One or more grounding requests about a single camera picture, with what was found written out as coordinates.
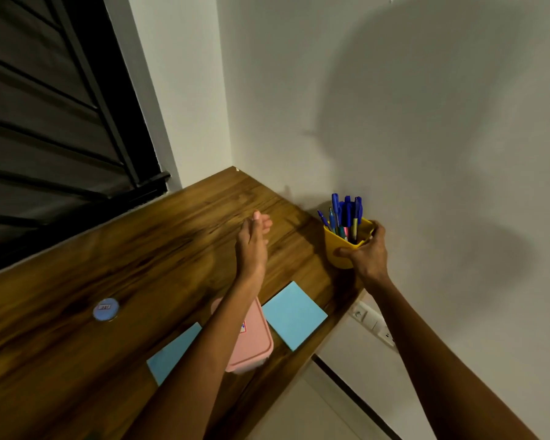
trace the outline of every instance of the wooden desk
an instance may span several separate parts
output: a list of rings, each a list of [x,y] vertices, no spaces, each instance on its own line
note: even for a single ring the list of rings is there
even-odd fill
[[[274,222],[260,301],[296,281],[328,318],[295,352],[273,332],[263,366],[225,374],[206,437],[245,438],[358,290],[327,263],[321,223],[229,168],[0,273],[0,439],[119,439],[155,392],[147,358],[233,281],[253,209]],[[95,321],[110,296],[118,317]]]

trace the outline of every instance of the container lid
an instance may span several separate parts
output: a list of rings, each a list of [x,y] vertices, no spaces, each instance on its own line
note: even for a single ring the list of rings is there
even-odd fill
[[[212,303],[212,313],[218,308],[222,298]],[[240,334],[232,351],[226,372],[233,372],[238,369],[260,362],[273,352],[273,338],[267,320],[263,315],[261,303],[255,298],[249,311],[240,327]]]

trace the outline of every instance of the hand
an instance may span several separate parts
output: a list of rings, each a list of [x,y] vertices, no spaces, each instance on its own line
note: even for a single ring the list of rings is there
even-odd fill
[[[273,222],[268,214],[255,210],[251,218],[242,223],[236,238],[236,278],[251,281],[259,293],[267,267],[267,244],[263,235],[269,233]]]
[[[374,286],[388,286],[392,284],[387,272],[387,249],[385,248],[385,227],[373,221],[375,231],[369,240],[358,249],[342,247],[334,254],[352,261],[361,280]]]

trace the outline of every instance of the yellow pen holder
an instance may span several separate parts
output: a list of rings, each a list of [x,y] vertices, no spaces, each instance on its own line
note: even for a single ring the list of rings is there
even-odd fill
[[[357,240],[358,244],[351,244],[338,236],[336,233],[331,232],[326,226],[322,226],[324,229],[324,242],[326,244],[326,257],[330,264],[339,269],[352,269],[352,262],[349,258],[340,258],[334,255],[334,251],[340,247],[346,247],[349,249],[358,249],[361,245],[365,244],[369,237],[372,235],[375,224],[366,219],[361,219],[361,224],[358,226]]]

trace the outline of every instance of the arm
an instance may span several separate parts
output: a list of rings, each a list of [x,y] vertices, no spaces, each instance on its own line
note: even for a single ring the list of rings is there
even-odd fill
[[[387,273],[385,229],[376,223],[372,239],[350,258],[379,305],[428,421],[442,439],[535,439],[511,412],[407,303]]]
[[[256,211],[236,242],[236,280],[187,352],[134,421],[124,440],[202,439],[240,326],[259,294],[272,225]]]

